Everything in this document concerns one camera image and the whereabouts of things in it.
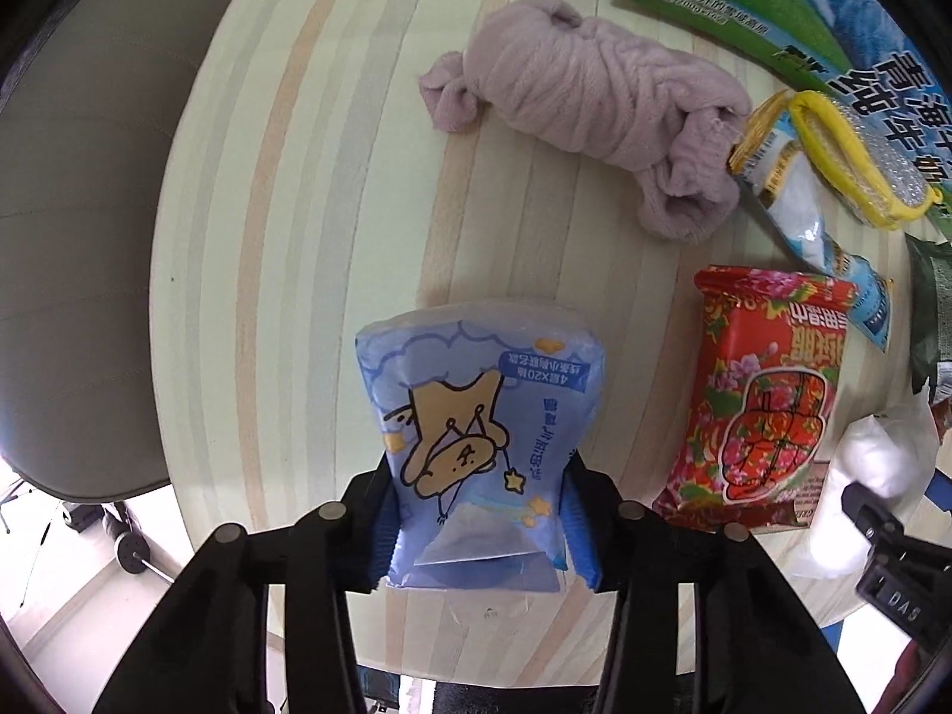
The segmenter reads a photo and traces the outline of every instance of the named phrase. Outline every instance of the green package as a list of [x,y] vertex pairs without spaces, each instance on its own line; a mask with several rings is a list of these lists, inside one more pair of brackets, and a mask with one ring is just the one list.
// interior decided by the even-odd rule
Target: green package
[[952,397],[952,245],[906,235],[912,278],[912,390],[929,384],[929,404]]
[[942,194],[942,203],[931,207],[927,217],[941,235],[946,239],[952,239],[952,194],[942,185],[937,185],[937,188]]

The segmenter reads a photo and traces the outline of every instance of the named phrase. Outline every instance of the rolled pink cloth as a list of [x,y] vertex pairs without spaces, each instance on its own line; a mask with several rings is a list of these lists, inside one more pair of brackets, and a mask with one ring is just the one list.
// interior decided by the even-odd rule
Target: rolled pink cloth
[[459,131],[489,102],[513,128],[621,166],[641,185],[641,224],[666,239],[706,239],[737,206],[727,174],[750,98],[710,61],[638,37],[561,0],[491,14],[465,54],[420,78],[433,124]]

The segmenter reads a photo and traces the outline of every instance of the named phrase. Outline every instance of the blue plastic package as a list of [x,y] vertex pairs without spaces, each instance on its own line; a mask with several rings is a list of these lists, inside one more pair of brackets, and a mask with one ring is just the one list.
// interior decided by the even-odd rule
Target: blue plastic package
[[461,303],[371,324],[356,345],[400,503],[390,584],[558,590],[563,470],[605,364],[581,318]]

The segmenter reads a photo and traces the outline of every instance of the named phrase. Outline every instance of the yellow star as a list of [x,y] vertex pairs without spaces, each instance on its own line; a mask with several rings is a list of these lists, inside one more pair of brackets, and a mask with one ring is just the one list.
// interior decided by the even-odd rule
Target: yellow star
[[522,486],[525,486],[525,475],[520,475],[516,472],[515,467],[503,472],[503,479],[506,480],[506,491],[515,491],[517,494],[522,493]]
[[553,338],[539,338],[536,340],[535,347],[544,354],[558,354],[565,348],[565,344]]
[[406,441],[401,432],[384,432],[384,448],[387,453],[398,454],[403,448],[406,448]]
[[550,505],[546,500],[541,497],[536,497],[533,500],[530,500],[528,503],[530,510],[536,515],[545,515],[549,516],[552,514],[552,505]]

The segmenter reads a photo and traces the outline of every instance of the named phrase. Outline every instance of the wooden table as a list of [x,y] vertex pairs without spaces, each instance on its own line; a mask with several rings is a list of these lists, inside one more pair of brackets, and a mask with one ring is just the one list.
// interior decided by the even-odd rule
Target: wooden table
[[[217,524],[290,524],[374,467],[381,442],[354,334],[416,307],[491,296],[574,306],[607,352],[587,463],[651,500],[684,435],[700,343],[692,286],[708,262],[787,267],[738,212],[701,246],[635,220],[633,178],[518,134],[488,112],[434,131],[417,77],[509,0],[234,0],[175,135],[155,232],[151,338],[171,479],[196,545]],[[765,70],[613,0],[568,0],[736,75]],[[844,247],[895,278],[891,348],[850,329],[829,457],[844,426],[906,388],[908,259],[901,233],[826,198]],[[911,230],[938,238],[927,223]],[[912,531],[917,531],[915,524]],[[803,532],[764,536],[783,567]],[[854,581],[796,581],[821,624],[857,605]],[[474,684],[596,684],[614,597],[570,576],[515,615],[467,616],[433,592],[350,598],[362,663]],[[282,594],[270,625],[280,630]],[[682,592],[679,668],[693,665]]]

